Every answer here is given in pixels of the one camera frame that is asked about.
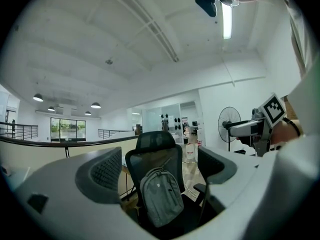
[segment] stand fan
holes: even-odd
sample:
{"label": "stand fan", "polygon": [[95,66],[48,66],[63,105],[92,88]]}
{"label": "stand fan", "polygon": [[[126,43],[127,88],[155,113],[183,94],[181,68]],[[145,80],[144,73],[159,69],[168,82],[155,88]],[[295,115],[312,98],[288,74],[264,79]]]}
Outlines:
{"label": "stand fan", "polygon": [[241,121],[239,112],[231,106],[226,107],[220,113],[218,120],[218,130],[221,139],[228,143],[228,150],[230,151],[230,142],[233,142],[236,137],[230,137],[228,132],[228,124],[238,123]]}

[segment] gray backpack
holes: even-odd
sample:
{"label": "gray backpack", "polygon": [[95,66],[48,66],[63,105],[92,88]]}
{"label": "gray backpack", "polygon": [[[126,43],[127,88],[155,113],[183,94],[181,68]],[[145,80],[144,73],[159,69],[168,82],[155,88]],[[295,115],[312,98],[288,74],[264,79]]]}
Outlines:
{"label": "gray backpack", "polygon": [[156,228],[170,223],[184,209],[177,180],[163,168],[148,171],[140,191],[148,218]]}

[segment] window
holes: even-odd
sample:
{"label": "window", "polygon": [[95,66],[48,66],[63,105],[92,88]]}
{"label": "window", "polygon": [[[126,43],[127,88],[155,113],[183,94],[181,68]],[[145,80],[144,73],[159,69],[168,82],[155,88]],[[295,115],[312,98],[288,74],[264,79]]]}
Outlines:
{"label": "window", "polygon": [[86,121],[51,118],[51,142],[85,142]]}

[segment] floor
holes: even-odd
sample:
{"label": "floor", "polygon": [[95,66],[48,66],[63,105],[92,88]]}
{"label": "floor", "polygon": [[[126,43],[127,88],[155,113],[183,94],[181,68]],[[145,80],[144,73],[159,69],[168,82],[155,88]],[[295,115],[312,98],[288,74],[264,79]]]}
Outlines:
{"label": "floor", "polygon": [[[188,137],[188,143],[189,144],[196,144],[197,143],[197,136],[196,135],[190,135],[186,134],[186,137]],[[186,186],[185,194],[189,198],[191,198],[193,201],[196,201],[197,196],[199,194],[198,191],[196,191],[193,186],[197,183],[206,184],[206,181],[202,177],[196,160],[193,159],[187,159],[187,153],[186,153],[186,146],[187,144],[184,144],[182,146],[182,176],[184,180],[184,185]],[[133,196],[131,196],[128,200],[124,200],[122,202],[122,208],[127,211],[130,209],[133,209],[136,207],[138,202],[138,194],[135,193]]]}

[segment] metal railing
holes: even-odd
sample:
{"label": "metal railing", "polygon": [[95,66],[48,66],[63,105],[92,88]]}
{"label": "metal railing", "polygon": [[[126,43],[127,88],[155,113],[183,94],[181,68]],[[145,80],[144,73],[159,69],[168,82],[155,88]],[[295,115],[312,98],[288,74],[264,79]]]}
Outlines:
{"label": "metal railing", "polygon": [[0,122],[0,136],[16,140],[38,137],[38,125]]}
{"label": "metal railing", "polygon": [[103,138],[104,140],[109,139],[112,135],[116,133],[130,132],[129,130],[105,130],[98,129],[99,138]]}

